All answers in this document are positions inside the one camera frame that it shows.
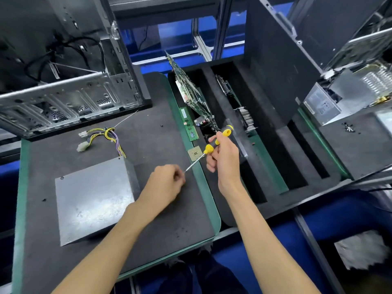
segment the leg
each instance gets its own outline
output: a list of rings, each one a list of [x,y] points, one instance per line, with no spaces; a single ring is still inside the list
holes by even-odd
[[[203,294],[248,294],[231,270],[216,262],[207,251],[200,253],[195,271]]]
[[[156,294],[192,294],[193,278],[185,263],[177,262],[169,271],[167,279]]]

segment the yellow and gray screwdriver handle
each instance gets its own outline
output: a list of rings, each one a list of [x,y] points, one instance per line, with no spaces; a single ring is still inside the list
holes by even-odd
[[[226,127],[222,128],[221,132],[223,136],[229,137],[231,135],[231,133],[234,131],[233,126],[227,125]],[[214,151],[214,149],[219,145],[219,141],[218,139],[214,139],[213,141],[211,141],[209,144],[207,144],[205,146],[205,150],[203,152],[203,154],[195,161],[193,162],[185,171],[187,172],[189,169],[192,168],[193,165],[195,165],[197,162],[199,162],[199,160],[203,157],[205,157],[206,155],[212,153]]]

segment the person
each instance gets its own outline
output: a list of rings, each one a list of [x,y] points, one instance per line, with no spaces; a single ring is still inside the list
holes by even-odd
[[[220,145],[207,156],[207,168],[211,172],[218,171],[219,191],[226,198],[233,212],[262,292],[264,294],[320,294],[311,279],[276,238],[248,196],[239,175],[238,148],[220,132],[216,134],[216,138]],[[64,278],[52,293],[110,293],[140,232],[176,198],[184,183],[185,175],[178,165],[156,167],[138,200],[126,208],[120,221],[101,243]],[[205,269],[208,264],[216,266],[215,263],[206,262],[200,268]],[[226,272],[227,277],[236,280],[233,273],[231,274],[232,276]],[[203,280],[201,283],[203,282],[205,282],[204,289],[207,289],[203,293],[226,292],[219,290],[219,286],[211,279]],[[246,293],[237,282],[227,282],[230,288],[228,292]],[[191,292],[191,289],[184,289],[188,291],[183,292],[184,294]]]

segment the silver metal box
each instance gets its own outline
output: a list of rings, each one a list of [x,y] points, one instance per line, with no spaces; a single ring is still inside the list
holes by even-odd
[[[140,188],[124,157],[55,179],[60,245],[96,233],[119,221]]]

